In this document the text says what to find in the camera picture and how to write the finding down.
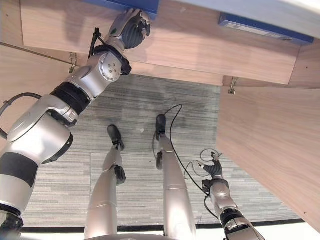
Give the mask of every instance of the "wire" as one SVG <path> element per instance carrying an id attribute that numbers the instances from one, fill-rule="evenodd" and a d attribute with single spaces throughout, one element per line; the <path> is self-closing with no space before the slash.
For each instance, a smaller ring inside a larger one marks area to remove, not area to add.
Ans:
<path id="1" fill-rule="evenodd" d="M 201 161 L 203 161 L 203 162 L 205 162 L 205 163 L 212 161 L 212 159 L 211 159 L 211 160 L 204 160 L 204 159 L 202 158 L 202 154 L 203 154 L 205 151 L 208 151 L 208 150 L 214 151 L 214 152 L 218 155 L 218 158 L 220 158 L 220 157 L 222 156 L 222 153 L 219 153 L 217 150 L 215 150 L 215 149 L 213 149 L 213 148 L 206 148 L 206 149 L 202 150 L 202 152 L 200 153 L 200 159 L 201 159 Z"/>
<path id="2" fill-rule="evenodd" d="M 155 160 L 157 160 L 157 156 L 156 156 L 156 153 L 155 153 L 155 138 L 156 138 L 156 134 L 157 134 L 157 131 L 154 131 L 154 135 L 153 135 L 153 138 L 152 138 L 152 152 L 153 152 L 153 156 L 154 156 Z"/>
<path id="3" fill-rule="evenodd" d="M 5 110 L 14 103 L 15 100 L 22 97 L 32 97 L 35 99 L 40 99 L 42 96 L 32 92 L 24 92 L 24 93 L 18 94 L 12 97 L 10 100 L 3 102 L 3 106 L 0 108 L 0 117 L 5 112 Z M 8 137 L 8 134 L 1 127 L 0 127 L 0 137 L 2 137 L 5 140 Z"/>
<path id="4" fill-rule="evenodd" d="M 206 174 L 206 175 L 200 175 L 199 173 L 197 173 L 196 170 L 195 170 L 194 162 L 198 162 L 198 163 L 201 164 L 201 162 L 199 162 L 198 160 L 193 160 L 193 161 L 190 161 L 190 162 L 188 163 L 188 165 L 186 166 L 185 169 L 188 169 L 188 167 L 189 167 L 190 164 L 191 164 L 192 169 L 193 169 L 193 172 L 194 172 L 195 175 L 197 175 L 197 176 L 199 176 L 199 177 L 202 177 L 202 178 L 208 177 L 208 176 L 210 175 L 209 173 Z M 183 177 L 184 177 L 185 179 L 187 179 L 187 178 L 186 178 L 186 171 L 184 171 Z"/>
<path id="5" fill-rule="evenodd" d="M 210 197 L 209 195 L 205 196 L 204 201 L 203 201 L 204 207 L 205 207 L 205 209 L 206 209 L 212 216 L 214 216 L 216 219 L 219 220 L 219 218 L 217 217 L 217 215 L 215 215 L 215 214 L 208 208 L 208 206 L 207 206 L 207 198 L 209 198 L 209 197 Z"/>
<path id="6" fill-rule="evenodd" d="M 170 108 L 168 111 L 165 112 L 165 115 L 166 115 L 166 114 L 167 114 L 168 112 L 170 112 L 172 109 L 175 109 L 175 108 L 177 108 L 177 107 L 180 107 L 180 108 L 179 108 L 178 112 L 176 113 L 176 115 L 174 116 L 174 118 L 173 118 L 173 120 L 172 120 L 172 123 L 171 123 L 171 126 L 170 126 L 170 143 L 171 143 L 171 146 L 172 146 L 173 151 L 174 151 L 174 153 L 175 153 L 175 155 L 176 155 L 176 158 L 179 160 L 179 163 L 181 164 L 181 166 L 182 166 L 182 168 L 184 169 L 184 171 L 188 174 L 188 176 L 190 177 L 190 179 L 192 180 L 192 182 L 198 187 L 198 189 L 201 190 L 201 192 L 203 192 L 205 195 L 209 196 L 209 194 L 206 193 L 206 192 L 196 183 L 196 181 L 195 181 L 195 180 L 193 179 L 193 177 L 190 175 L 190 173 L 188 172 L 188 170 L 186 169 L 186 167 L 183 165 L 183 163 L 181 162 L 180 157 L 179 157 L 179 155 L 178 155 L 178 153 L 177 153 L 177 151 L 176 151 L 176 149 L 175 149 L 175 146 L 174 146 L 174 144 L 173 144 L 173 142 L 172 142 L 172 127 L 173 127 L 173 125 L 174 125 L 174 123 L 175 123 L 175 120 L 176 120 L 176 118 L 178 117 L 178 115 L 179 115 L 179 113 L 180 113 L 183 105 L 182 105 L 182 104 L 178 104 L 178 105 L 176 105 L 176 106 L 173 106 L 172 108 Z"/>

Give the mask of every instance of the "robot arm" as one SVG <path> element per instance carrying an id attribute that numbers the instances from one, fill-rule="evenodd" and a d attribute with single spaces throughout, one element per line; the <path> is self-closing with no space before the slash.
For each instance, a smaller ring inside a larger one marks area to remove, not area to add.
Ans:
<path id="1" fill-rule="evenodd" d="M 219 157 L 212 152 L 214 165 L 202 165 L 212 177 L 211 180 L 203 180 L 203 189 L 210 194 L 214 206 L 214 214 L 220 221 L 225 240 L 265 240 L 239 210 L 237 204 L 231 198 L 229 183 L 223 177 L 223 170 Z"/>
<path id="2" fill-rule="evenodd" d="M 73 135 L 69 127 L 109 84 L 130 73 L 125 49 L 137 47 L 149 34 L 150 21 L 144 12 L 130 9 L 122 13 L 104 44 L 94 48 L 93 42 L 86 66 L 42 96 L 8 134 L 1 129 L 7 143 L 0 153 L 0 235 L 22 227 L 21 214 L 32 195 L 39 166 L 56 161 L 70 148 Z M 5 102 L 0 114 L 14 100 Z"/>

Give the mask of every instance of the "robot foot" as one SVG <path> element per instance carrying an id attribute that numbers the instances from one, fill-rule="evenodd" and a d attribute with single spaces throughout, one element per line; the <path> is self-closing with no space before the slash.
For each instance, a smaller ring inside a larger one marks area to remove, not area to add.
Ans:
<path id="1" fill-rule="evenodd" d="M 159 141 L 160 134 L 166 133 L 166 116 L 164 114 L 160 114 L 156 117 L 155 132 L 156 132 L 156 139 L 158 141 Z"/>
<path id="2" fill-rule="evenodd" d="M 125 149 L 125 145 L 121 138 L 121 133 L 117 126 L 109 125 L 107 128 L 108 134 L 112 140 L 113 145 L 116 145 L 116 149 L 120 147 L 120 150 L 123 151 Z"/>

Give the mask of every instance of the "black floor trim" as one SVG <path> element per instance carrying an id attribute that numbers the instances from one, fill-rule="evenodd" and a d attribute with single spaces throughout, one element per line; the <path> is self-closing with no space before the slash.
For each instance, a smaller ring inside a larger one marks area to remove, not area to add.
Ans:
<path id="1" fill-rule="evenodd" d="M 255 227 L 273 226 L 283 224 L 299 224 L 304 223 L 302 219 L 278 220 L 278 221 L 260 221 L 253 222 Z M 220 224 L 197 224 L 196 229 L 220 229 Z M 145 226 L 118 226 L 118 232 L 152 232 L 163 231 L 163 225 L 145 225 Z M 84 227 L 24 227 L 23 233 L 47 233 L 47 234 L 62 234 L 62 233 L 84 233 Z"/>

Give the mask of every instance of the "floor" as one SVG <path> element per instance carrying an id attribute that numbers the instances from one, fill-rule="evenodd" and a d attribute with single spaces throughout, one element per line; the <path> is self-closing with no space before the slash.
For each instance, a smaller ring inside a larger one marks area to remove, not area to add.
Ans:
<path id="1" fill-rule="evenodd" d="M 172 139 L 186 165 L 199 160 L 202 150 L 215 147 L 219 97 L 217 86 L 137 75 L 121 77 L 81 114 L 72 129 L 70 150 L 57 162 L 41 166 L 24 214 L 25 227 L 84 226 L 90 193 L 112 145 L 107 134 L 110 124 L 118 126 L 126 146 L 122 159 L 127 180 L 117 188 L 118 225 L 162 225 L 163 179 L 152 151 L 156 116 L 183 104 Z M 176 112 L 168 113 L 168 126 Z M 299 218 L 231 160 L 223 155 L 220 160 L 231 195 L 250 221 Z M 200 184 L 203 178 L 191 174 Z M 196 223 L 217 223 L 204 208 L 203 193 L 190 179 L 186 182 Z"/>

